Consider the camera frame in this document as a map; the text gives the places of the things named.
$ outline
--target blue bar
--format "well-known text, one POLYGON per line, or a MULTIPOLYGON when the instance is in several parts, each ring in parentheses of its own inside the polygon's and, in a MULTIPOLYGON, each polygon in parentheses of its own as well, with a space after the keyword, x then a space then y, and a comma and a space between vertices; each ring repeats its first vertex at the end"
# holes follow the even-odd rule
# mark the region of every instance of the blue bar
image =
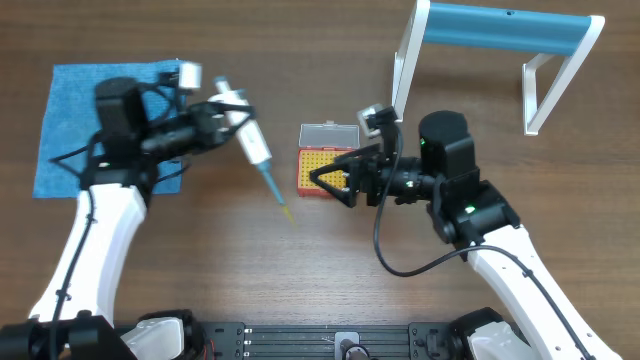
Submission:
POLYGON ((431 3, 426 43, 571 56, 588 16, 431 3))

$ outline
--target transparent lid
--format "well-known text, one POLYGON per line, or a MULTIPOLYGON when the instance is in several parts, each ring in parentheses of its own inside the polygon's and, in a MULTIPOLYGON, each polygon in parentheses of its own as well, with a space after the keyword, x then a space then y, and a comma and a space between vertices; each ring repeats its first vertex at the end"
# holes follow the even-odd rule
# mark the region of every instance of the transparent lid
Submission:
POLYGON ((360 128, 358 125, 337 125, 333 121, 327 121, 324 124, 302 124, 298 146, 358 149, 360 148, 360 128))

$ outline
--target blue towel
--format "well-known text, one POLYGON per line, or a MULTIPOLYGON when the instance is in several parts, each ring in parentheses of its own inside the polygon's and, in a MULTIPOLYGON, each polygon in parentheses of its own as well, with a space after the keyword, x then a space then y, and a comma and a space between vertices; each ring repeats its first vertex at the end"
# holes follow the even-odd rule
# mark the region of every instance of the blue towel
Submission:
MULTIPOLYGON (((91 135, 100 129, 94 99, 94 88, 99 82, 131 76, 141 82, 153 83, 159 72, 176 71, 180 63, 180 60, 167 60, 140 64, 55 65, 42 124, 33 197, 68 198, 75 197, 80 191, 78 180, 73 175, 48 160, 85 146, 91 135)), ((146 92, 143 100, 149 119, 159 116, 167 107, 166 101, 153 92, 146 92)), ((63 162, 81 171, 85 160, 86 154, 80 154, 63 162)), ((178 171, 180 166, 179 163, 164 162, 159 166, 160 176, 178 171)), ((181 182, 181 177, 163 181, 153 192, 178 193, 181 182)))

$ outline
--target brown tabletop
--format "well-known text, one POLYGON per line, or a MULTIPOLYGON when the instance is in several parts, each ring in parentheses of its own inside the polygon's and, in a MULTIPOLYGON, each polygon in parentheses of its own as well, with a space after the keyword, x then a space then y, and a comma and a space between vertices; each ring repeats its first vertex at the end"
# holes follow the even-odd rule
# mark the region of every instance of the brown tabletop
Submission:
MULTIPOLYGON (((521 64, 532 57, 423 46, 405 111, 405 154, 436 110, 466 114, 482 176, 519 213, 547 268, 620 355, 640 352, 640 2, 467 0, 601 14, 603 34, 537 137, 522 135, 521 64)), ((356 122, 389 104, 394 51, 412 0, 5 1, 0 11, 0 324, 23 321, 48 284, 75 200, 31 198, 52 66, 180 58, 247 94, 297 229, 237 142, 195 159, 179 195, 154 198, 130 248, 119 322, 191 308, 254 324, 449 321, 491 306, 488 285, 454 260, 400 279, 375 258, 373 208, 296 194, 302 123, 356 122)), ((559 61, 540 71, 543 89, 559 61)), ((389 205, 383 250, 401 269, 447 251, 424 205, 389 205)))

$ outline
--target white and blue rack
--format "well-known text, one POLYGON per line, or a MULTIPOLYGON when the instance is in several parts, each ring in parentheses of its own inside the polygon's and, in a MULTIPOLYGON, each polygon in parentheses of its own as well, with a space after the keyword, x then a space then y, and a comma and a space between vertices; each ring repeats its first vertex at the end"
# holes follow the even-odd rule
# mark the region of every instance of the white and blue rack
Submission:
POLYGON ((524 134, 538 135, 603 26, 604 17, 597 15, 560 15, 417 0, 396 53, 392 104, 402 118, 423 43, 537 53, 522 65, 522 99, 524 134), (536 70, 554 56, 565 59, 538 106, 536 70))

